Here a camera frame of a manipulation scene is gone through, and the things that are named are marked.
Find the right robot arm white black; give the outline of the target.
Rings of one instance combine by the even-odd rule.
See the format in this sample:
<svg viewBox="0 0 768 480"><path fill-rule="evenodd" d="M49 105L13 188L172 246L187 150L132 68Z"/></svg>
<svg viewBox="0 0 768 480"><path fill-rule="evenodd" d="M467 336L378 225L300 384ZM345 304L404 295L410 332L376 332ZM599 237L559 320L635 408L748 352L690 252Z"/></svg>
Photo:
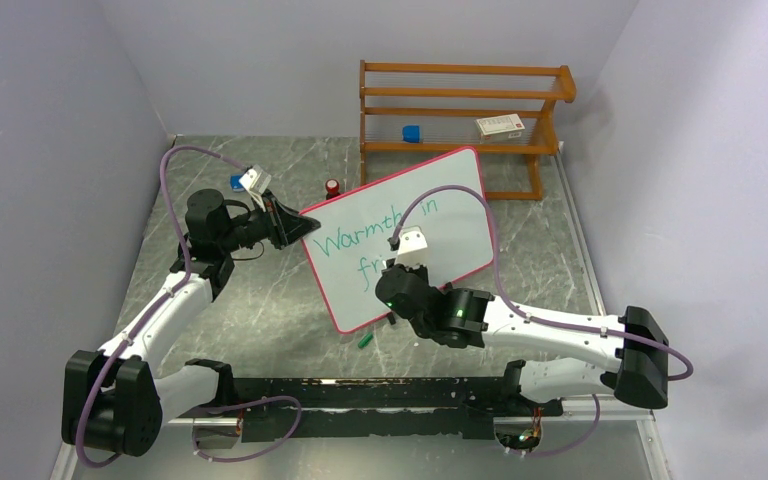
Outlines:
<svg viewBox="0 0 768 480"><path fill-rule="evenodd" d="M590 394L611 394L650 410L668 405L669 341L642 307L629 306L620 316L588 316L506 304L486 291L435 288L423 270L402 265L384 271L375 295L408 320L418 337L440 345L517 347L553 355L551 361L514 364L499 389L510 413Z"/></svg>

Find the green marker cap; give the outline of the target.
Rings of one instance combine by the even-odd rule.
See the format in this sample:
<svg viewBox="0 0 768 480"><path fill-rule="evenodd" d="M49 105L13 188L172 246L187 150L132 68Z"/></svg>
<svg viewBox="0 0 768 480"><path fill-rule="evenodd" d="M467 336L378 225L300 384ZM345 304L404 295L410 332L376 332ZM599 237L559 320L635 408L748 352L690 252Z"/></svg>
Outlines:
<svg viewBox="0 0 768 480"><path fill-rule="evenodd" d="M369 332L361 338L361 340L357 344L357 347L359 349L364 349L372 342L373 339L374 339L374 334L372 332Z"/></svg>

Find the pink-framed whiteboard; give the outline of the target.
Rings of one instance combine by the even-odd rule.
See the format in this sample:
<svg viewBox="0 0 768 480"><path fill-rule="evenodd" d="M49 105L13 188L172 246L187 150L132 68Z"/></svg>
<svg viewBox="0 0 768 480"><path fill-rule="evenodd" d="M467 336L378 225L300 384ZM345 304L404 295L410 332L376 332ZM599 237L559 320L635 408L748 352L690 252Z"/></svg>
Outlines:
<svg viewBox="0 0 768 480"><path fill-rule="evenodd" d="M321 228L302 245L335 329L351 333L383 318L374 288L397 222L428 242L430 281L440 287L492 262L477 151L462 147L303 210Z"/></svg>

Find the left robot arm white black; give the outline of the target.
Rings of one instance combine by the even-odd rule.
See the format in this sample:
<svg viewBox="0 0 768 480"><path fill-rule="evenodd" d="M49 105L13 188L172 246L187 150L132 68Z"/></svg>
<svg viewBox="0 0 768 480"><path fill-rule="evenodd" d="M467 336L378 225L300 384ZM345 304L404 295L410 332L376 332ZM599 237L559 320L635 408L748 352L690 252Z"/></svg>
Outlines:
<svg viewBox="0 0 768 480"><path fill-rule="evenodd" d="M117 337L76 351L65 366L61 436L113 457L144 455L169 421L196 408L221 416L241 400L229 364L188 361L157 378L159 363L186 327L228 284L234 254L258 243L277 250L320 229L266 191L253 205L203 189L187 200L186 244L161 289Z"/></svg>

